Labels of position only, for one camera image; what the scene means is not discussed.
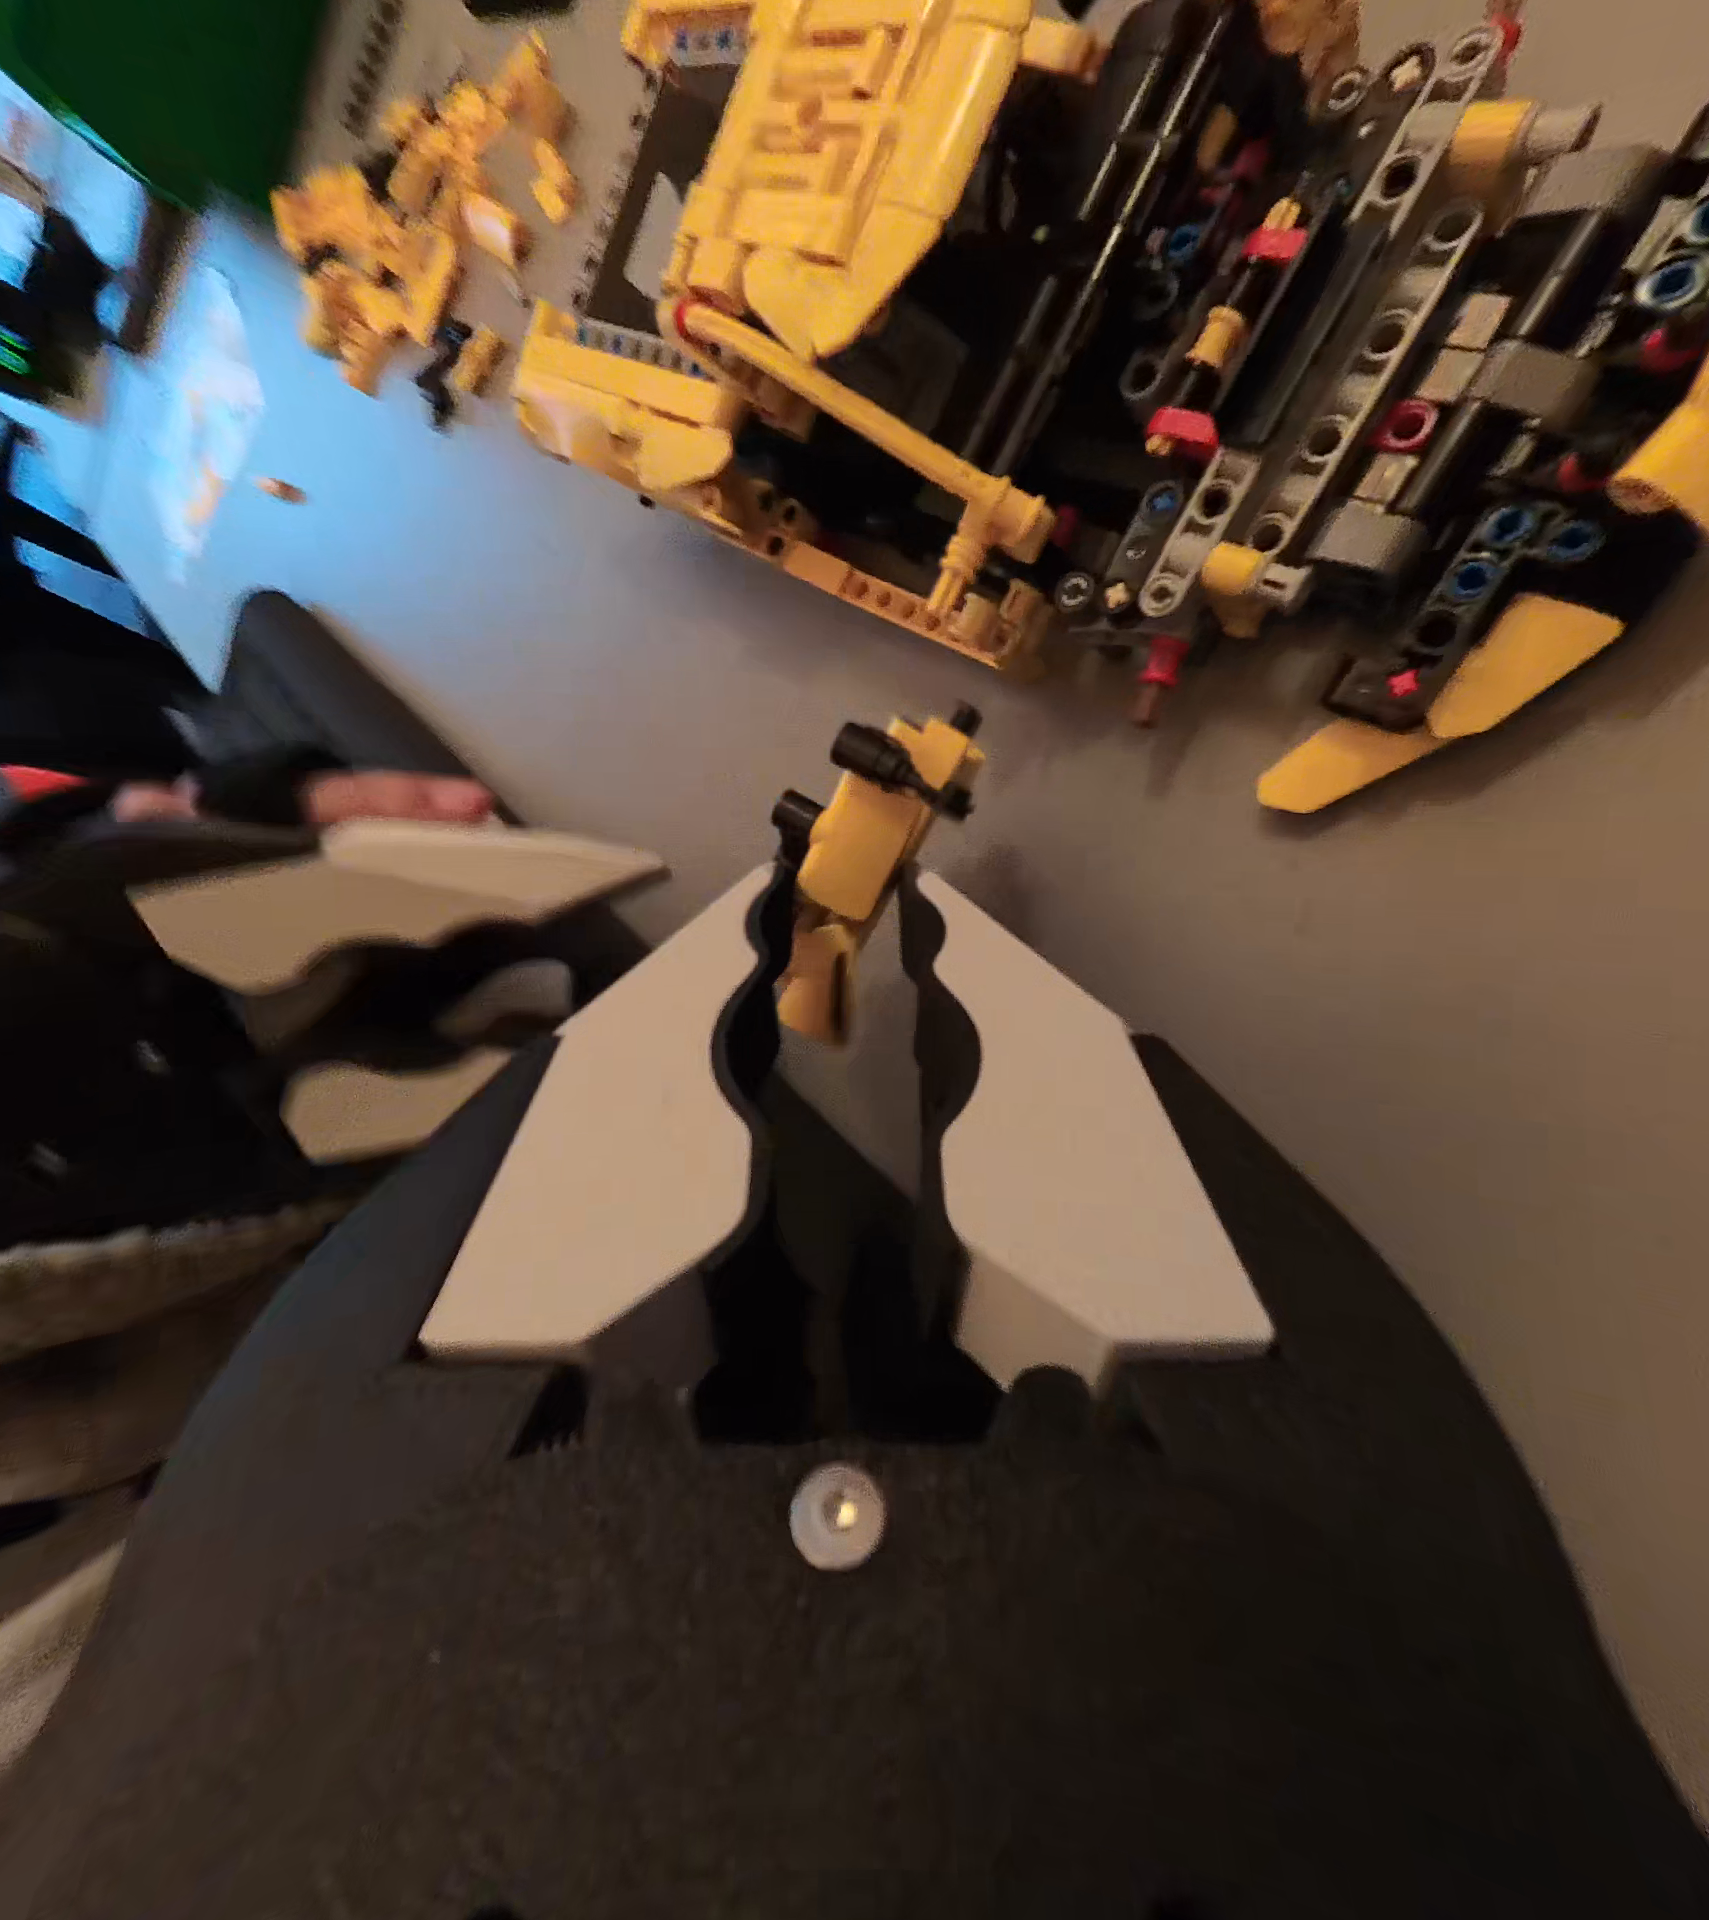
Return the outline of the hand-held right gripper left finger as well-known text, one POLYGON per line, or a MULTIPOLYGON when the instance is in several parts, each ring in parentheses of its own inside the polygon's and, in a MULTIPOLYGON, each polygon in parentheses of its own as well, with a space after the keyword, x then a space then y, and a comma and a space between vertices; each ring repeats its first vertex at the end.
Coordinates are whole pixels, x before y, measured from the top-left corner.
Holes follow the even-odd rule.
POLYGON ((553 1053, 418 1325, 436 1362, 529 1362, 515 1443, 650 1391, 709 1443, 809 1439, 809 1288, 781 1239, 771 1085, 793 869, 766 862, 553 1053))

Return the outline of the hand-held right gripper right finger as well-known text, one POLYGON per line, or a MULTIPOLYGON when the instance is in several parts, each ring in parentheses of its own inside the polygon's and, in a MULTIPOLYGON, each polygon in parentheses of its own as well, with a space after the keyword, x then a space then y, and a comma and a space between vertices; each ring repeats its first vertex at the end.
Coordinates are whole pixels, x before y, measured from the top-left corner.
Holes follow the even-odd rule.
POLYGON ((1275 1347, 1129 1023, 975 906, 908 872, 915 1308, 994 1391, 1275 1347))

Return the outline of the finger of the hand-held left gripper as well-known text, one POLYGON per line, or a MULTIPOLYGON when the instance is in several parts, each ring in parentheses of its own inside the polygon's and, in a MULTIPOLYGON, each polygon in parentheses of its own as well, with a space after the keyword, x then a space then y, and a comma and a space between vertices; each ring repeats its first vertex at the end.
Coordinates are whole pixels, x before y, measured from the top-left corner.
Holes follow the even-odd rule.
POLYGON ((310 851, 126 886, 126 901, 174 967, 278 995, 342 951, 549 926, 658 879, 667 859, 581 835, 359 817, 319 829, 310 851))
POLYGON ((418 1152, 459 1118, 529 1036, 575 1013, 563 959, 515 959, 459 995, 434 1036, 454 1049, 436 1068, 317 1060, 280 1091, 280 1125, 310 1164, 367 1164, 418 1152))

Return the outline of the yellow brick side assembly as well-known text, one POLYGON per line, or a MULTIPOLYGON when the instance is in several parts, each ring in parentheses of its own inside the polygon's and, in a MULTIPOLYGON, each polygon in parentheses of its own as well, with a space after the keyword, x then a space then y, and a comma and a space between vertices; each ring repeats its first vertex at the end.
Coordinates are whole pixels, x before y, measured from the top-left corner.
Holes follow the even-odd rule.
POLYGON ((840 1049, 857 1010, 857 959, 899 872, 941 817, 968 817, 984 768, 980 708, 927 722, 845 722, 831 739, 840 768, 826 803, 789 787, 776 803, 781 851, 793 869, 793 945, 781 978, 781 1023, 840 1049))

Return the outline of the yellow brick toy car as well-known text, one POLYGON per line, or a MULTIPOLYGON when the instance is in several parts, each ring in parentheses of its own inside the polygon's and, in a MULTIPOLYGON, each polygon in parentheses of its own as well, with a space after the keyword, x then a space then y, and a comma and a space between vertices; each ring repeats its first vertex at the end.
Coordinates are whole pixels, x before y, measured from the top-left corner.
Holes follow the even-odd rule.
POLYGON ((988 667, 1345 630, 1254 797, 1506 725, 1709 551, 1709 104, 1509 98, 1521 7, 635 7, 644 137, 536 446, 988 667))

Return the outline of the grey desk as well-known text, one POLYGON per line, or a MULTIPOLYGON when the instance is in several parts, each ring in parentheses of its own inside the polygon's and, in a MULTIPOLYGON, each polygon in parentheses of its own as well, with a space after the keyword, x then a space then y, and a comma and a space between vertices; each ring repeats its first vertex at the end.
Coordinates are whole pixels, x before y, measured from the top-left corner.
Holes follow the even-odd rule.
POLYGON ((1170 1036, 1467 1353, 1709 1824, 1709 555, 1488 735, 1291 822, 1254 775, 1332 640, 1205 656, 1154 729, 1100 656, 1002 680, 542 460, 499 395, 436 435, 301 335, 271 231, 212 205, 263 418, 196 563, 154 528, 182 349, 121 359, 99 540, 217 675, 234 610, 317 610, 495 795, 664 851, 664 941, 826 795, 845 717, 984 708, 984 814, 933 869, 1170 1036))

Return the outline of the person's left hand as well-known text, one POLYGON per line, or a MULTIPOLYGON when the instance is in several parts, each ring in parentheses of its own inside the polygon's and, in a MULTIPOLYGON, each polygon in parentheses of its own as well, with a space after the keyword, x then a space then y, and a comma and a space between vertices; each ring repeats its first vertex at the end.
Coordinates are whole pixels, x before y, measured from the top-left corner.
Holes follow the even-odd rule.
POLYGON ((476 779, 401 768, 280 768, 256 779, 182 775, 172 785, 121 785, 105 803, 116 822, 246 822, 246 829, 342 829, 342 822, 495 822, 495 797, 476 779))

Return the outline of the person's fleece-lined jacket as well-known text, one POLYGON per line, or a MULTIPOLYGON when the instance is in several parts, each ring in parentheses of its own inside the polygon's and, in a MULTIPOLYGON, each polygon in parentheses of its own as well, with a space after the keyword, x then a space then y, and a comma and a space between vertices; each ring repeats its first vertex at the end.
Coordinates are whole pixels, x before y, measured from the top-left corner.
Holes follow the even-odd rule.
POLYGON ((150 1471, 344 1199, 0 1254, 0 1509, 150 1471))

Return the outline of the pile of yellow brick pieces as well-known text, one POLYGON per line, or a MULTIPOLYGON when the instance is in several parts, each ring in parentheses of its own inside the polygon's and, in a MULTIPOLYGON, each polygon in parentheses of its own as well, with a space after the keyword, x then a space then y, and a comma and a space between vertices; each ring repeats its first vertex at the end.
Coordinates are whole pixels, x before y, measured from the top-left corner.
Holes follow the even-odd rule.
POLYGON ((278 186, 267 216, 299 265, 301 345, 356 395, 381 395, 413 349, 413 395, 450 428, 506 365, 506 335, 459 317, 467 268, 491 268, 529 305, 529 216, 549 231, 581 216, 568 130, 553 54, 519 30, 486 76, 459 70, 445 87, 390 98, 367 156, 278 186), (529 216, 499 189, 495 150, 524 164, 529 216))

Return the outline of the small black display device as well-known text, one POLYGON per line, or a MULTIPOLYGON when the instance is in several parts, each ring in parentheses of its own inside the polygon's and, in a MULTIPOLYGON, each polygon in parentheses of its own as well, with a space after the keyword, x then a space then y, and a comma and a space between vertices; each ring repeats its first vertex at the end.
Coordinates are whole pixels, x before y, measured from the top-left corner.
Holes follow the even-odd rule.
POLYGON ((56 405, 83 385, 73 321, 0 276, 0 395, 56 405))

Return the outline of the green plastic bin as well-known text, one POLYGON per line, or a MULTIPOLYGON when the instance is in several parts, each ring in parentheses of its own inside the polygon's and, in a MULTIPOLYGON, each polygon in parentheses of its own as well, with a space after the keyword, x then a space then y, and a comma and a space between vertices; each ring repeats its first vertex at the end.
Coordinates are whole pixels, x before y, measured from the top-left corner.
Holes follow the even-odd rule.
POLYGON ((172 205, 267 208, 327 0, 0 0, 0 75, 172 205))

